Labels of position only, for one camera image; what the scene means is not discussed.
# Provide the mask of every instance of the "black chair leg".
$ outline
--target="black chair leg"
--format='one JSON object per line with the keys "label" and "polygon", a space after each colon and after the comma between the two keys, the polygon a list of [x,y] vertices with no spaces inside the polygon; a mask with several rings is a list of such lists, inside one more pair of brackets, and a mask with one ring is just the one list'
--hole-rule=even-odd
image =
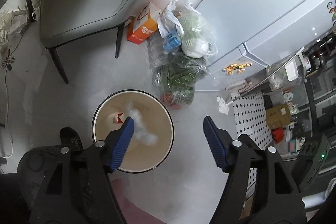
{"label": "black chair leg", "polygon": [[65,74],[65,71],[64,71],[64,69],[63,69],[61,60],[60,60],[59,57],[58,57],[56,48],[50,48],[50,49],[48,49],[48,50],[49,50],[49,52],[50,52],[51,58],[52,58],[52,60],[54,61],[54,64],[55,64],[55,66],[56,66],[56,68],[57,68],[59,74],[62,76],[64,82],[65,82],[66,84],[68,84],[69,81],[68,81],[67,75]]}
{"label": "black chair leg", "polygon": [[115,58],[119,57],[121,40],[123,39],[124,27],[125,27],[125,22],[121,23],[118,26],[117,43],[115,44]]}

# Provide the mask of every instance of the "shoe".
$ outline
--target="shoe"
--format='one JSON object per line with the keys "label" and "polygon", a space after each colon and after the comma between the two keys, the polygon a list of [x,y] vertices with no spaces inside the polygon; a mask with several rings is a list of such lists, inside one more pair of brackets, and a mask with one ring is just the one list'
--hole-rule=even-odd
{"label": "shoe", "polygon": [[64,127],[59,132],[62,145],[69,147],[72,151],[83,150],[82,141],[76,130]]}

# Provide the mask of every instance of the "metal pivot bolt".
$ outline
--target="metal pivot bolt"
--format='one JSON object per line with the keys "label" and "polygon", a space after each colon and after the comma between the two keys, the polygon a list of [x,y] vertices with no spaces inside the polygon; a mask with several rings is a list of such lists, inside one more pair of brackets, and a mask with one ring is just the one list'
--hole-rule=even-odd
{"label": "metal pivot bolt", "polygon": [[66,153],[68,153],[70,151],[70,149],[68,148],[68,147],[63,147],[62,149],[61,149],[61,153],[62,154],[66,154]]}
{"label": "metal pivot bolt", "polygon": [[277,151],[277,149],[274,146],[270,146],[269,148],[267,148],[267,150],[271,153],[275,153]]}
{"label": "metal pivot bolt", "polygon": [[242,142],[238,141],[238,140],[233,140],[232,141],[232,145],[235,147],[241,147],[242,146]]}
{"label": "metal pivot bolt", "polygon": [[105,145],[104,141],[96,141],[96,143],[94,144],[96,147],[103,147]]}

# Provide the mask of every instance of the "round trash bin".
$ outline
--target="round trash bin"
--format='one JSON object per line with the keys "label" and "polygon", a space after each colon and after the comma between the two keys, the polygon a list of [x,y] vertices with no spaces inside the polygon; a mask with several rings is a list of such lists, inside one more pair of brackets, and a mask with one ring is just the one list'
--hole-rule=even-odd
{"label": "round trash bin", "polygon": [[118,170],[143,173],[166,159],[174,141],[173,121],[165,106],[154,96],[140,90],[122,90],[107,97],[94,114],[92,138],[94,142],[104,140],[110,131],[120,129],[122,124],[113,123],[110,115],[125,112],[129,103],[141,112],[144,126],[148,132],[157,135],[159,141],[154,146],[147,146],[132,138]]}

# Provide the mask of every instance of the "paper bag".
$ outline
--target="paper bag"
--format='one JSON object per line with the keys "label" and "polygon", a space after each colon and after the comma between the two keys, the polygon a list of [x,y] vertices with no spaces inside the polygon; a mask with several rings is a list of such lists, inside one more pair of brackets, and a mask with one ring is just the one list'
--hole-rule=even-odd
{"label": "paper bag", "polygon": [[157,19],[161,14],[161,9],[156,7],[153,3],[149,3],[131,22],[127,40],[135,44],[141,44],[151,34],[157,31]]}

